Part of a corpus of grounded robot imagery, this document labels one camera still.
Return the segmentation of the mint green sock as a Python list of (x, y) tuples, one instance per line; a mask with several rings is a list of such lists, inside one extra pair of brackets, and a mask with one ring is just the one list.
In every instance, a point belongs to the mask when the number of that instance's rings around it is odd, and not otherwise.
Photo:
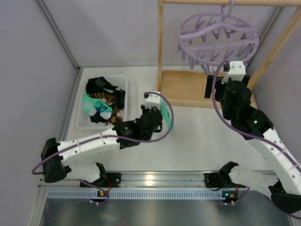
[(172, 116), (172, 113), (173, 113), (173, 109), (171, 107), (171, 105), (166, 102), (164, 99), (161, 99), (160, 101), (160, 105), (161, 105), (161, 114), (168, 126), (169, 129), (173, 130), (174, 129), (174, 124), (172, 123), (172, 120), (173, 120), (173, 116)]
[(88, 94), (83, 96), (83, 111), (89, 116), (98, 116), (103, 121), (108, 121), (112, 116), (112, 108), (99, 98), (92, 98)]

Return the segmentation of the black blue sock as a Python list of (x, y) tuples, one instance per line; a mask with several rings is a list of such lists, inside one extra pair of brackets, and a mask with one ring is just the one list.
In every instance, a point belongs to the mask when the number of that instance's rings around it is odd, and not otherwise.
[(124, 109), (126, 92), (118, 86), (112, 85), (104, 77), (89, 79), (86, 93), (92, 98), (99, 98), (111, 108)]

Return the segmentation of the brown striped sock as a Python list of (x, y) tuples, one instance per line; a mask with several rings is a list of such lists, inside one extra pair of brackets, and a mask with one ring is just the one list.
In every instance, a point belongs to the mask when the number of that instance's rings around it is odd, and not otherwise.
[(118, 97), (115, 94), (100, 92), (89, 94), (89, 97), (101, 100), (101, 105), (96, 107), (96, 114), (90, 117), (92, 122), (115, 125), (123, 121), (121, 110), (124, 109), (124, 94)]

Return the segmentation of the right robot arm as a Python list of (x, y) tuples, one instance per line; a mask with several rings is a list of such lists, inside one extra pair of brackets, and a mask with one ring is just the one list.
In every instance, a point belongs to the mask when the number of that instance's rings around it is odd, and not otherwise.
[(221, 77), (208, 75), (205, 98), (212, 97), (214, 107), (224, 124), (240, 134), (253, 146), (274, 171), (266, 175), (230, 161), (215, 176), (214, 187), (243, 185), (265, 195), (280, 210), (293, 214), (301, 210), (301, 164), (289, 152), (267, 115), (251, 106), (252, 92), (247, 88), (249, 76), (223, 82)]

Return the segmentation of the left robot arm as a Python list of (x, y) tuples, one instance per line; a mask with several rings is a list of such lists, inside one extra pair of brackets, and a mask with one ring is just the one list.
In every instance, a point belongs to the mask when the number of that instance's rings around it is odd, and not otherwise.
[(100, 154), (150, 141), (153, 133), (162, 128), (162, 121), (162, 114), (156, 107), (143, 108), (140, 118), (121, 122), (89, 137), (72, 141), (48, 139), (41, 152), (44, 181), (54, 183), (69, 178), (94, 183), (106, 180)]

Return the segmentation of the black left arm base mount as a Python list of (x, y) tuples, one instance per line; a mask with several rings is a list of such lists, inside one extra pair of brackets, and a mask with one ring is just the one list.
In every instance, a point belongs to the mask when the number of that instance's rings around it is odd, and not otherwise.
[(118, 188), (121, 182), (121, 173), (106, 173), (104, 175), (95, 173), (92, 176), (87, 177), (88, 180), (77, 179), (80, 182), (80, 187), (92, 187), (92, 188)]

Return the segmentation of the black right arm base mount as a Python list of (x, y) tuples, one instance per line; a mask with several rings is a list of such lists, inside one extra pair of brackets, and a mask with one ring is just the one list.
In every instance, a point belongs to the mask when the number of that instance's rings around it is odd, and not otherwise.
[(228, 175), (219, 172), (205, 173), (204, 179), (206, 187), (214, 191), (233, 185)]

